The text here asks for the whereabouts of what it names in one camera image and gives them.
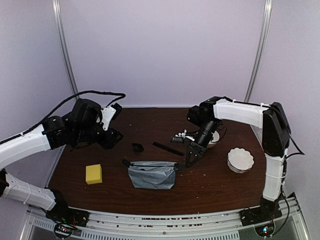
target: white backdrop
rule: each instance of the white backdrop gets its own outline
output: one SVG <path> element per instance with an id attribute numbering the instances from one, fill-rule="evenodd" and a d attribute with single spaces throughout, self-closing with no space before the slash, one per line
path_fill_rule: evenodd
<path id="1" fill-rule="evenodd" d="M 60 4 L 79 91 L 124 92 L 127 98 L 120 103 L 127 107 L 188 107 L 212 96 L 245 98 L 264 0 Z"/>
<path id="2" fill-rule="evenodd" d="M 250 102 L 282 103 L 305 156 L 288 159 L 285 189 L 295 192 L 311 239 L 320 239 L 320 1 L 274 1 L 269 35 Z M 291 143 L 290 153 L 295 150 Z"/>
<path id="3" fill-rule="evenodd" d="M 0 1 L 0 140 L 38 123 L 71 95 L 51 0 Z M 56 114 L 64 115 L 73 103 Z M 57 151 L 17 161 L 6 170 L 44 187 Z M 0 198 L 0 239 L 16 240 L 27 205 Z"/>

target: white fluted bowl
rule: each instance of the white fluted bowl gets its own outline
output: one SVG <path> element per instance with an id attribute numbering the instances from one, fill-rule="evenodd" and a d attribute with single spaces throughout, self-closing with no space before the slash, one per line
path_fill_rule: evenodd
<path id="1" fill-rule="evenodd" d="M 254 165 L 254 157 L 244 148 L 233 148 L 228 153 L 227 164 L 237 174 L 249 171 Z"/>

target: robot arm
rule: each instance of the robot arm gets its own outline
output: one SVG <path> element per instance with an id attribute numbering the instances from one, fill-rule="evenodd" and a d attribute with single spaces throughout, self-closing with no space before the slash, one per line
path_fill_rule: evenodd
<path id="1" fill-rule="evenodd" d="M 40 207 L 58 222 L 61 218 L 68 219 L 69 215 L 77 215 L 69 213 L 70 209 L 59 191 L 21 181 L 4 168 L 32 154 L 64 145 L 76 149 L 79 143 L 98 143 L 104 149 L 112 149 L 123 138 L 120 132 L 110 127 L 110 122 L 121 110 L 117 103 L 101 107 L 94 101 L 79 98 L 65 116 L 49 117 L 29 133 L 4 141 L 0 145 L 0 197 Z"/>
<path id="2" fill-rule="evenodd" d="M 269 215 L 281 194 L 291 133 L 281 104 L 278 102 L 271 105 L 252 104 L 214 96 L 199 106 L 191 107 L 187 119 L 199 127 L 194 141 L 187 149 L 185 164 L 187 168 L 204 156 L 208 143 L 222 120 L 232 120 L 262 129 L 266 174 L 261 207 L 269 208 L 266 211 L 266 215 Z"/>

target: white bowl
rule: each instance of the white bowl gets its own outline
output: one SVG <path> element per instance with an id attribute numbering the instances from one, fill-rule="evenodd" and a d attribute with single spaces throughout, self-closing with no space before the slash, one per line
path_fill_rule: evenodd
<path id="1" fill-rule="evenodd" d="M 212 148 L 214 145 L 216 145 L 219 142 L 219 139 L 220 139 L 219 133 L 217 131 L 215 131 L 206 148 L 207 149 Z"/>
<path id="2" fill-rule="evenodd" d="M 237 174 L 249 171 L 255 163 L 254 157 L 244 148 L 233 148 L 229 151 L 227 164 Z"/>

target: wooden table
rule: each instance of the wooden table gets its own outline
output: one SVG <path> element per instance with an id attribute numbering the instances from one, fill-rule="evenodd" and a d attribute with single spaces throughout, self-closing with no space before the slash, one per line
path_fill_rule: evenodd
<path id="1" fill-rule="evenodd" d="M 197 127 L 187 122 L 187 108 L 125 108 L 112 122 L 124 139 L 111 150 L 99 145 L 70 152 L 66 147 L 49 188 L 60 190 L 71 207 L 120 214 L 175 215 L 242 209 L 259 205 L 266 161 L 249 125 L 224 121 L 227 133 L 216 146 L 208 149 L 193 167 L 176 174 L 171 190 L 134 188 L 122 159 L 130 161 L 172 161 L 183 157 L 152 146 L 154 141 L 185 151 L 187 143 L 170 143 L 184 129 Z M 135 153 L 131 143 L 140 143 L 144 152 Z M 227 154 L 232 148 L 245 148 L 255 164 L 244 174 L 232 172 Z M 87 185 L 87 165 L 101 164 L 103 183 Z"/>

